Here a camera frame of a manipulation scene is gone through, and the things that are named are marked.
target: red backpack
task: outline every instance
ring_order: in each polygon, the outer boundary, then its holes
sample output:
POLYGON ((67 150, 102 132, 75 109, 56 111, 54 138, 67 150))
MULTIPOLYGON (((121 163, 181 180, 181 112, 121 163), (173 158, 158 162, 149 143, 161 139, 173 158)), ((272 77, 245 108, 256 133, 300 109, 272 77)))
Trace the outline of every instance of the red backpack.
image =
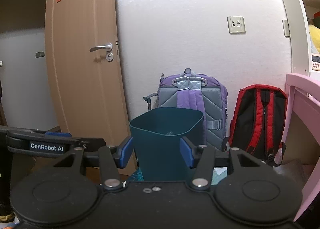
POLYGON ((230 128, 230 147, 238 147, 269 165, 281 142, 288 98, 279 88, 254 84, 239 91, 230 128))

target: purple backpack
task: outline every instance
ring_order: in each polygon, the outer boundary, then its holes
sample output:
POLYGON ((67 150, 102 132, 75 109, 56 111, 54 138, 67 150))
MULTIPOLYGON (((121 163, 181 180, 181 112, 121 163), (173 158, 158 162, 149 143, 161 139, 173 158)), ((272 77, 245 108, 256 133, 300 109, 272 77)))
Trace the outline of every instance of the purple backpack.
POLYGON ((204 144, 222 149, 226 136, 227 89, 217 79, 205 74, 195 74, 186 68, 181 74, 164 77, 162 74, 158 93, 143 99, 151 110, 150 98, 157 96, 158 107, 179 107, 202 111, 204 114, 204 144))

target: wooden door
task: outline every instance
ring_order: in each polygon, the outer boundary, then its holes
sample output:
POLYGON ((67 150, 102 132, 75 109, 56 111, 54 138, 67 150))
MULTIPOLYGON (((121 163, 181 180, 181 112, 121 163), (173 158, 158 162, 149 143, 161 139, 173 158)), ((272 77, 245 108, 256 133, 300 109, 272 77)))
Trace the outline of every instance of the wooden door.
MULTIPOLYGON (((61 131, 118 145, 129 135, 117 45, 115 0, 47 0, 46 61, 61 131), (105 49, 112 44, 113 60, 105 49)), ((135 170, 133 158, 123 174, 135 170)))

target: electrical outlet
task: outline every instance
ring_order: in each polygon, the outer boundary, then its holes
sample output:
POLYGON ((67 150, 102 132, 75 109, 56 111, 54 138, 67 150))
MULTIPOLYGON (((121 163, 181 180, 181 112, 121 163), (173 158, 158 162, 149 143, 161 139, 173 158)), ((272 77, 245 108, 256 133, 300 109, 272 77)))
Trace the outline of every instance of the electrical outlet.
POLYGON ((228 27, 230 33, 245 33, 243 17, 228 17, 228 27))

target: teal trash bin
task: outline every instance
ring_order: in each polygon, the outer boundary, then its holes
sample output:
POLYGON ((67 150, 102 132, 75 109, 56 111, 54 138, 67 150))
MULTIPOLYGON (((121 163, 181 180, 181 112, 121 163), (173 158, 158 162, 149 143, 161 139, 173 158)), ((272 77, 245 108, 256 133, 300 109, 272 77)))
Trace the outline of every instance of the teal trash bin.
POLYGON ((203 144, 203 113, 201 111, 159 107, 130 122, 134 150, 145 181, 188 181, 190 170, 179 148, 180 138, 203 144))

